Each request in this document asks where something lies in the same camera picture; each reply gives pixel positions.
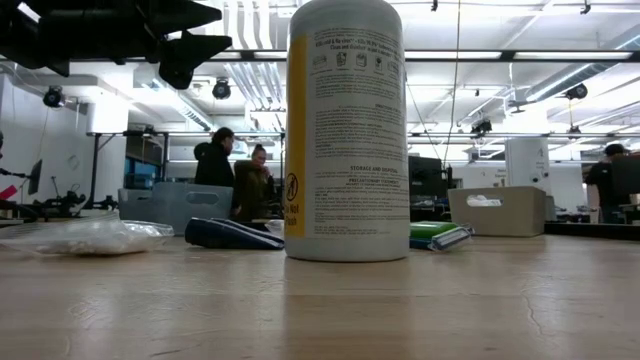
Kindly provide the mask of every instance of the red object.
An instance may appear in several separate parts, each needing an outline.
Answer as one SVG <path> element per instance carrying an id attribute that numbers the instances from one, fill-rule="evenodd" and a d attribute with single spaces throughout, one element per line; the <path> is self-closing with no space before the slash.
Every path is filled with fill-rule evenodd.
<path id="1" fill-rule="evenodd" d="M 6 188 L 4 191 L 0 192 L 0 200 L 9 200 L 10 197 L 18 193 L 18 189 L 15 186 L 11 185 Z"/>

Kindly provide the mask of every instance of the yellow label stripe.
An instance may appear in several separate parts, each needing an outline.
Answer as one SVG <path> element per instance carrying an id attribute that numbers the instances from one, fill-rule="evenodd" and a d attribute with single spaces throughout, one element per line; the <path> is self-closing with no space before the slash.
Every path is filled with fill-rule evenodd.
<path id="1" fill-rule="evenodd" d="M 287 77 L 287 164 L 285 179 L 285 235 L 304 237 L 305 154 L 307 122 L 307 37 L 289 49 Z"/>

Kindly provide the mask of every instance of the person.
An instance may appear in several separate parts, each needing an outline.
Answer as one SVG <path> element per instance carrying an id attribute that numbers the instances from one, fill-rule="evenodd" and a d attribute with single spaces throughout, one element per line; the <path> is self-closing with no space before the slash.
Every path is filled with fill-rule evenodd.
<path id="1" fill-rule="evenodd" d="M 598 187 L 600 215 L 605 224 L 620 224 L 620 205 L 631 203 L 629 195 L 618 195 L 613 186 L 613 159 L 624 156 L 626 150 L 620 144 L 612 144 L 605 149 L 606 158 L 595 164 L 585 179 L 585 184 Z"/>
<path id="2" fill-rule="evenodd" d="M 256 145 L 250 161 L 237 161 L 236 173 L 237 199 L 240 205 L 238 221 L 264 219 L 268 216 L 268 202 L 274 189 L 273 177 L 265 166 L 267 151 Z"/>
<path id="3" fill-rule="evenodd" d="M 235 178 L 229 164 L 233 136 L 231 129 L 221 128 L 213 134 L 210 143 L 202 143 L 194 148 L 193 154 L 198 160 L 197 185 L 234 187 Z"/>

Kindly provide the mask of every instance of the dark jacket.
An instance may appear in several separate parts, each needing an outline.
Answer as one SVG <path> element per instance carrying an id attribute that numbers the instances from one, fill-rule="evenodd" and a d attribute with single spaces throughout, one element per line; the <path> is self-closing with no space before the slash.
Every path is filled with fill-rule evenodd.
<path id="1" fill-rule="evenodd" d="M 584 180 L 587 185 L 598 186 L 600 206 L 618 206 L 631 203 L 629 195 L 618 195 L 613 187 L 613 166 L 600 162 L 591 168 Z"/>
<path id="2" fill-rule="evenodd" d="M 195 147 L 193 153 L 198 160 L 197 185 L 234 187 L 233 171 L 221 144 L 202 143 Z"/>
<path id="3" fill-rule="evenodd" d="M 238 221 L 264 219 L 273 193 L 273 178 L 265 178 L 262 168 L 251 161 L 237 161 L 236 199 L 241 206 Z"/>

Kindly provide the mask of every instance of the computer monitor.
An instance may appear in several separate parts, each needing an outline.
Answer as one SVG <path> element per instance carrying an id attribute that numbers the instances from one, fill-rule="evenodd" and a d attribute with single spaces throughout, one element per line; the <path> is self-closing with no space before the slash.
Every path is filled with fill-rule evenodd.
<path id="1" fill-rule="evenodd" d="M 31 174 L 29 174 L 29 189 L 27 193 L 33 195 L 38 192 L 40 187 L 40 174 L 42 173 L 42 160 L 38 161 L 33 168 L 31 168 Z"/>
<path id="2" fill-rule="evenodd" d="M 447 197 L 440 159 L 409 156 L 409 194 L 413 203 L 418 197 Z"/>
<path id="3" fill-rule="evenodd" d="M 615 192 L 618 195 L 640 194 L 640 156 L 621 156 L 611 165 Z"/>

